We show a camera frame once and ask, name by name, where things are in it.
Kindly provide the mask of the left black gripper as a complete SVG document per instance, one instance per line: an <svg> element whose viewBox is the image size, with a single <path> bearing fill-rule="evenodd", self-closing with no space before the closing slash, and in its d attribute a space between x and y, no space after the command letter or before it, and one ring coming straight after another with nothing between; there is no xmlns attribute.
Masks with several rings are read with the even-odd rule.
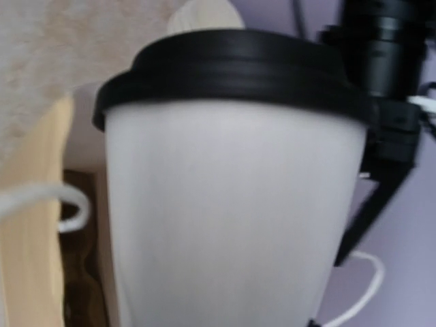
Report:
<svg viewBox="0 0 436 327"><path fill-rule="evenodd" d="M412 164L419 133L415 95L427 54L428 1L342 1L320 40L341 52L348 80L374 97L380 133L371 158Z"/></svg>

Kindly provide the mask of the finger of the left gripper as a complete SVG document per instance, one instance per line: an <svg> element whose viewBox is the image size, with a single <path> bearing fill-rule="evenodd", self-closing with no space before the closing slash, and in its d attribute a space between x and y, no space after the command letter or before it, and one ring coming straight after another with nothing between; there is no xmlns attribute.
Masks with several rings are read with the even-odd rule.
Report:
<svg viewBox="0 0 436 327"><path fill-rule="evenodd" d="M382 167L369 173L367 179L376 182L377 186L371 195L362 202L343 234L334 262L335 267L341 266L360 244L411 170L411 166L392 166Z"/></svg>

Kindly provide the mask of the white paper coffee cup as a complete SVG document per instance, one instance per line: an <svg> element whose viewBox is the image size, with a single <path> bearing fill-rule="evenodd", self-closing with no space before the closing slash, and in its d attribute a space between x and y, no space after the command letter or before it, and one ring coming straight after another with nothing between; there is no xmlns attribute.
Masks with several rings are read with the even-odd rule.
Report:
<svg viewBox="0 0 436 327"><path fill-rule="evenodd" d="M366 127L250 102L106 116L122 326L306 326L347 223Z"/></svg>

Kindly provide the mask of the brown paper bag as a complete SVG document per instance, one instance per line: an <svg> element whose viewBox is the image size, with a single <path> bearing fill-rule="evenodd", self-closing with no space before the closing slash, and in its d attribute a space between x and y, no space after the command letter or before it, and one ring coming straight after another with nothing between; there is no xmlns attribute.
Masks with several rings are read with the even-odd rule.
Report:
<svg viewBox="0 0 436 327"><path fill-rule="evenodd" d="M49 105L1 167L2 326L119 323L97 88Z"/></svg>

